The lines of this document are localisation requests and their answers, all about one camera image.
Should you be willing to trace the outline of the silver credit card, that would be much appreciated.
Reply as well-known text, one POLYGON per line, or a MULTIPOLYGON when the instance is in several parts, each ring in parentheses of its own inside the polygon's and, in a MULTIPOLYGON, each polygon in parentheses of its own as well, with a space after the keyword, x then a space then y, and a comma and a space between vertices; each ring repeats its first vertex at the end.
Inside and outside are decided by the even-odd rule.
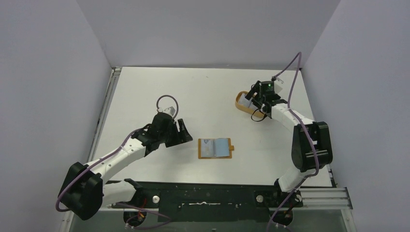
POLYGON ((245 95, 246 93, 242 93, 239 100, 238 100, 238 104, 241 106, 244 106, 248 109, 251 110, 255 110, 257 109, 257 107, 255 105, 253 105, 252 101, 245 99, 245 95))

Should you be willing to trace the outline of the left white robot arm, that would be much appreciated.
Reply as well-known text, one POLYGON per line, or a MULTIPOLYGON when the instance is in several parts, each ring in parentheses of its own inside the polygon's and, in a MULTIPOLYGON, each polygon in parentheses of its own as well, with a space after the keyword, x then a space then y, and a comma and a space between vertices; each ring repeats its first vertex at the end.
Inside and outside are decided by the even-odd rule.
POLYGON ((59 191, 55 209, 72 211, 82 220, 93 217, 102 206, 125 202, 130 207, 142 204, 143 194, 137 182, 109 180, 131 163, 148 156, 161 144, 172 147, 191 142, 183 119, 157 113, 152 122, 130 132, 115 150, 86 164, 71 165, 59 191))

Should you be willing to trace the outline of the yellow leather card holder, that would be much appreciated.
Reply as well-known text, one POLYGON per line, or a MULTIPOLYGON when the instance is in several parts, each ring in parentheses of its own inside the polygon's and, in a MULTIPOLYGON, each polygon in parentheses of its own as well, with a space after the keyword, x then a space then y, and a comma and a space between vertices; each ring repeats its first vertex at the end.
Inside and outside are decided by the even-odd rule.
POLYGON ((198 139, 198 159, 211 160, 211 159, 231 159, 232 152, 235 150, 231 143, 230 138, 217 138, 214 139, 214 151, 215 155, 211 158, 201 158, 201 139, 198 139))

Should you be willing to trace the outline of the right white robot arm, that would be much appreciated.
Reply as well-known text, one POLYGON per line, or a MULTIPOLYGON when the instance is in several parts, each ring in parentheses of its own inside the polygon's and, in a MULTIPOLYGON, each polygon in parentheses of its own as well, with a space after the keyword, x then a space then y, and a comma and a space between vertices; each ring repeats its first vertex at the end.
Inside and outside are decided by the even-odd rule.
POLYGON ((289 101, 275 92, 273 81, 257 81, 245 99, 256 112, 263 114, 263 119, 279 122, 293 135, 292 162, 277 180, 279 189, 272 192, 273 203, 285 206, 291 200, 291 191, 298 189, 306 179, 316 176, 321 168, 332 162, 329 126, 293 110, 289 101))

